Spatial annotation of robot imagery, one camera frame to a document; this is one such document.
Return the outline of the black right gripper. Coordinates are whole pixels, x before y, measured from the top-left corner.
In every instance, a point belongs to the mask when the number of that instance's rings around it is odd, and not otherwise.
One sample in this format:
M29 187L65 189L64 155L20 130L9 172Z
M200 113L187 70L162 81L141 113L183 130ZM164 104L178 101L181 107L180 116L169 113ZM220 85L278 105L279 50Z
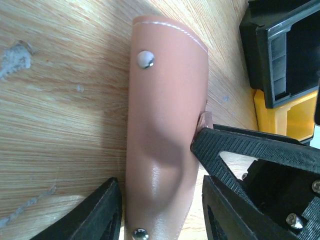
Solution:
M224 183L235 176L221 152L257 158L238 182L259 210L258 240L320 238L320 151L298 140L234 127L203 128L191 151L206 171Z

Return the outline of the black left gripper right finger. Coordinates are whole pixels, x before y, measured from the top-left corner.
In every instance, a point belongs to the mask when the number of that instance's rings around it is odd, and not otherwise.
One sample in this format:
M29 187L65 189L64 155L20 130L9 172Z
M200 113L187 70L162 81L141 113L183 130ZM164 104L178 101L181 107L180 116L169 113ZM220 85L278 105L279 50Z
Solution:
M203 177L202 206L209 240L296 240L214 176Z

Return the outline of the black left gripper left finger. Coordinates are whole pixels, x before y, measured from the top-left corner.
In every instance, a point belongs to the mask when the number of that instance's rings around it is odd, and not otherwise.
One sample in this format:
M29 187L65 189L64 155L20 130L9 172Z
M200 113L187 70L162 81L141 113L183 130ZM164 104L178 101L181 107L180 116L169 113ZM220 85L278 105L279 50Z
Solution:
M111 177L33 240L117 240L122 222L122 193Z

